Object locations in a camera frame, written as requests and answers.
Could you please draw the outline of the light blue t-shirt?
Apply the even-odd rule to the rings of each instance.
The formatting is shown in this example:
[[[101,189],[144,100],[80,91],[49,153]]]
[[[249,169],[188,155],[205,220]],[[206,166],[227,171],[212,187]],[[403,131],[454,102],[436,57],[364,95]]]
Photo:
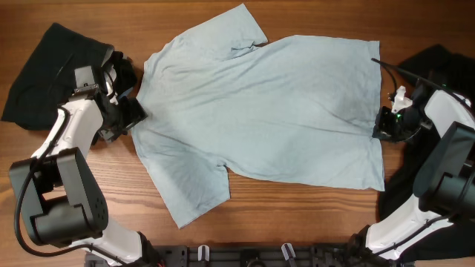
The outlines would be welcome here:
[[[184,227],[230,198],[229,172],[273,182],[384,190],[377,41],[270,42],[239,5],[173,38],[144,64],[137,155]]]

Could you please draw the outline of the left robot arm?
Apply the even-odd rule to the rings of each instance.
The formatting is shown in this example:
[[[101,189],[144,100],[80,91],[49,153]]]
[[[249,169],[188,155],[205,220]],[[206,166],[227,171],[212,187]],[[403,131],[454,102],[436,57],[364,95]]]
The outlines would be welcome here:
[[[164,266],[144,234],[109,218],[86,162],[97,136],[114,141],[144,120],[145,111],[136,99],[115,91],[119,74],[112,67],[85,66],[74,74],[76,88],[57,108],[45,142],[31,158],[10,167],[16,239],[37,257],[84,249],[109,266]]]

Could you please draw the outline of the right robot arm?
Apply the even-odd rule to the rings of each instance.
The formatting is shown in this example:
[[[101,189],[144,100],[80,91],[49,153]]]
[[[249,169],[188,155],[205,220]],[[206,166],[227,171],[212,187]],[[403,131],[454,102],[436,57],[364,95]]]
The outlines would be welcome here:
[[[412,194],[391,215],[353,238],[345,266],[394,266],[406,250],[460,220],[474,218],[474,115],[445,88],[427,100],[425,116],[440,140],[417,171]]]

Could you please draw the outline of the folded blue garment at bottom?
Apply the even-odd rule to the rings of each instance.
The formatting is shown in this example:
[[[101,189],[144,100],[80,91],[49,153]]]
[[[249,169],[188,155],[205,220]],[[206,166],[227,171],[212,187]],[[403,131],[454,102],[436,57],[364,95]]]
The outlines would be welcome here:
[[[133,91],[133,89],[134,89],[133,87],[130,87],[129,89],[124,90],[121,94],[119,94],[119,95],[117,96],[117,99],[121,99],[121,98],[123,98],[123,97],[127,97],[127,96]]]

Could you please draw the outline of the folded grey white garment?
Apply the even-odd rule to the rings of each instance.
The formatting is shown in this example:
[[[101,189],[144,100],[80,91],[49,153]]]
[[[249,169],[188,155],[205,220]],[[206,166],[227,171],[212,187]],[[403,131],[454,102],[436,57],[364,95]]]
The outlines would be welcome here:
[[[115,96],[115,91],[114,91],[114,86],[113,86],[114,78],[112,77],[112,74],[111,74],[111,71],[113,70],[113,64],[110,63],[113,52],[114,52],[114,47],[113,46],[108,47],[101,64],[102,72],[104,73],[104,77],[105,77],[105,86],[108,91],[107,96],[109,99]]]

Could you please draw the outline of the folded black garment underneath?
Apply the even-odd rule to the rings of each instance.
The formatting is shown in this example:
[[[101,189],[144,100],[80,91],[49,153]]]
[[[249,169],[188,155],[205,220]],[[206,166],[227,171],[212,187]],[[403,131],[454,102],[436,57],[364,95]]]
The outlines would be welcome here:
[[[114,78],[113,86],[115,95],[118,96],[130,87],[134,88],[138,82],[138,78],[131,59],[123,52],[114,51],[110,63],[113,64],[111,74]]]

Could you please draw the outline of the black t-shirt under pile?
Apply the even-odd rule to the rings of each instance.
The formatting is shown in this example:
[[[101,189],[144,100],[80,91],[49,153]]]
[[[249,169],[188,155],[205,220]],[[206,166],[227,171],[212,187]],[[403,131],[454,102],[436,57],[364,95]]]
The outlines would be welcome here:
[[[405,59],[399,67],[433,80],[474,100],[474,59],[452,53],[435,44]],[[403,166],[385,185],[378,200],[381,221],[386,220],[412,194],[416,173],[435,149],[439,137],[434,129],[423,130],[404,149]],[[474,222],[462,221],[428,235],[420,243],[405,250],[399,260],[446,260],[474,256]]]

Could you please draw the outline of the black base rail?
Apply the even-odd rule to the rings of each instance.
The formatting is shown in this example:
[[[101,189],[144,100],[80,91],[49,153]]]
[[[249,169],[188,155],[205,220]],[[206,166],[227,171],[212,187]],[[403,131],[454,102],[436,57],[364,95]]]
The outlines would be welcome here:
[[[166,266],[166,267],[287,267],[280,246],[213,247],[210,261],[197,260],[198,247],[184,245],[107,248],[108,256],[97,252],[85,256],[86,266]],[[316,244],[295,246],[297,266],[355,266],[358,258],[350,256],[344,244]]]

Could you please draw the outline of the left white rail clip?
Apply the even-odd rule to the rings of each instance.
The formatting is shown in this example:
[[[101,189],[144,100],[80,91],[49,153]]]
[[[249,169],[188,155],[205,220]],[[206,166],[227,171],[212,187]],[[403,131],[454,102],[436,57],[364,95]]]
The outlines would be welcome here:
[[[210,261],[210,248],[207,245],[200,245],[197,249],[197,260],[199,262]]]

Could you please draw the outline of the white rail clip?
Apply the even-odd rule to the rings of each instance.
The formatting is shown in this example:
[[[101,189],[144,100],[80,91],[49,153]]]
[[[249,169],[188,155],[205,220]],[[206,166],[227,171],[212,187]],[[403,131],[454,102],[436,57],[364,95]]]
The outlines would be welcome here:
[[[200,245],[197,249],[197,260],[199,262],[210,261],[210,248],[207,245]]]
[[[295,251],[292,247],[291,243],[284,243],[281,246],[281,250],[284,256],[284,259],[288,263],[289,267],[297,267],[296,262],[295,262]]]

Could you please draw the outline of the right white rail clip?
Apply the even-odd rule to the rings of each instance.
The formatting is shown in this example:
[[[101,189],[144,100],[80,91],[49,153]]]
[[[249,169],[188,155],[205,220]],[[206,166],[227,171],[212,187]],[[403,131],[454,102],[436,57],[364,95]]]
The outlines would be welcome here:
[[[297,267],[296,262],[295,262],[295,251],[292,247],[291,243],[284,243],[281,246],[281,250],[284,256],[284,259],[288,263],[289,267]]]

